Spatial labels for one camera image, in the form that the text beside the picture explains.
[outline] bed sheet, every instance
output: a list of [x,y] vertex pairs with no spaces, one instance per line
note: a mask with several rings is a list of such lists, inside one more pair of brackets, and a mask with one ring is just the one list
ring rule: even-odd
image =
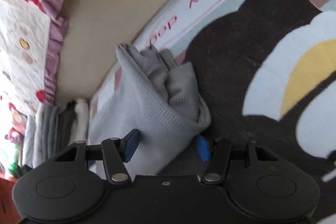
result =
[[[336,0],[170,0],[134,43],[193,64],[212,117],[204,134],[257,140],[311,175],[319,224],[336,222],[335,21]],[[117,64],[92,97],[90,123],[121,75]],[[160,175],[202,174],[193,149]]]

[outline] stack of folded clothes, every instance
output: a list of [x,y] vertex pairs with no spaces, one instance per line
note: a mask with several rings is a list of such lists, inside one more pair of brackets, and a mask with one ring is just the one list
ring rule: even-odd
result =
[[89,107],[78,99],[67,105],[40,104],[29,115],[22,150],[22,164],[36,168],[69,144],[87,140]]

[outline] folded cloth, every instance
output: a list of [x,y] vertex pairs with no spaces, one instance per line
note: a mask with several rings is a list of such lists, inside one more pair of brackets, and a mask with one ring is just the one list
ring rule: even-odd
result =
[[40,165],[42,161],[42,127],[43,127],[43,116],[44,116],[45,104],[40,104],[36,113],[36,129],[34,134],[34,148],[33,148],[33,160],[32,167],[36,168]]
[[[137,128],[140,144],[125,166],[132,178],[154,175],[210,125],[210,113],[191,63],[177,66],[169,50],[158,52],[153,46],[138,52],[120,45],[116,52],[120,85],[91,120],[88,136],[92,144],[100,144]],[[96,173],[105,177],[100,162]]]
[[50,105],[45,105],[43,114],[43,126],[41,133],[41,143],[42,143],[42,162],[48,159],[48,134],[49,134],[49,122],[53,107]]
[[61,126],[59,127],[59,149],[62,150],[63,148],[68,146],[71,131],[73,129],[73,123],[76,122],[76,111],[75,111],[76,101],[71,101],[68,103],[66,110],[60,115],[60,123]]
[[56,105],[53,107],[50,119],[49,119],[49,131],[47,137],[47,158],[51,158],[54,155],[54,135],[55,135],[55,124],[56,124],[56,117],[58,118],[59,106]]
[[89,106],[84,99],[76,100],[76,128],[73,127],[69,145],[76,141],[87,141],[87,124],[89,122]]
[[59,152],[59,145],[60,145],[60,133],[62,128],[62,114],[67,109],[66,106],[62,105],[59,106],[58,112],[55,114],[55,129],[53,131],[53,148],[52,154],[56,154]]
[[22,148],[22,165],[33,167],[34,135],[36,130],[36,121],[33,115],[27,118],[25,138]]

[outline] beige wall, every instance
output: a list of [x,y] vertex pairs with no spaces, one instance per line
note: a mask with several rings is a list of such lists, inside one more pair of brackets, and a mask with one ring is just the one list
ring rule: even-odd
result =
[[64,0],[70,18],[61,52],[57,102],[90,98],[115,63],[115,46],[130,42],[167,0]]

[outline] wooden furniture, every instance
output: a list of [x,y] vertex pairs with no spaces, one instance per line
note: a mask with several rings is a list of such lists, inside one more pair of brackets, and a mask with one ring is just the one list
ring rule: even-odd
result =
[[4,173],[0,173],[0,223],[15,224],[20,220],[12,200],[12,189],[16,178],[9,177]]

